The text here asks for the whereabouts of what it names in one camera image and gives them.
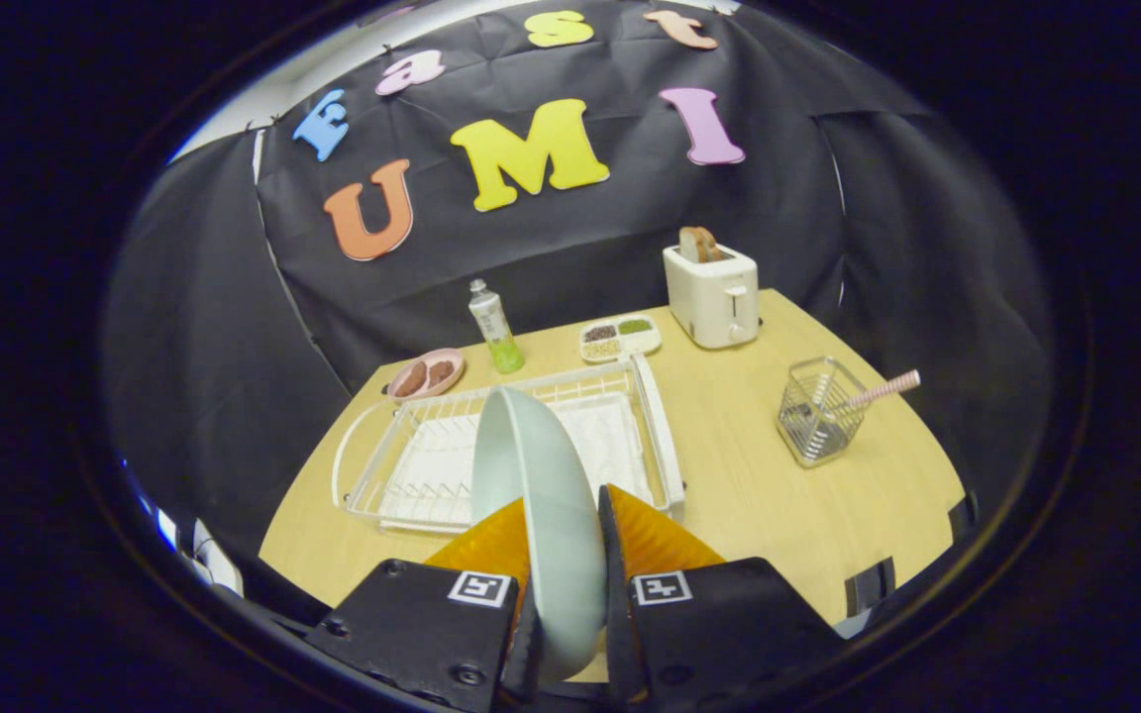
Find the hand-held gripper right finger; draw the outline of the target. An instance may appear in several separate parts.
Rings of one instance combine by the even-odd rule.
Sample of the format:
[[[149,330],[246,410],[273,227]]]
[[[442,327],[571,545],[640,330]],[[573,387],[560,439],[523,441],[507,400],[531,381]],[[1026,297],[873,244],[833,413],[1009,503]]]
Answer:
[[[768,560],[725,560],[615,486],[598,518],[610,703],[761,704],[844,646]]]

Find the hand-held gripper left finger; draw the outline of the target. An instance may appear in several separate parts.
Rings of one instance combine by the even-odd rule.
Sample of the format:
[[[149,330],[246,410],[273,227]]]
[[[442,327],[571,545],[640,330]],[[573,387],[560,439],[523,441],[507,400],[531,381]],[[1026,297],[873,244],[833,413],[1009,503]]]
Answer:
[[[377,564],[305,641],[443,707],[529,703],[542,657],[529,580],[524,501],[516,499],[424,562]]]

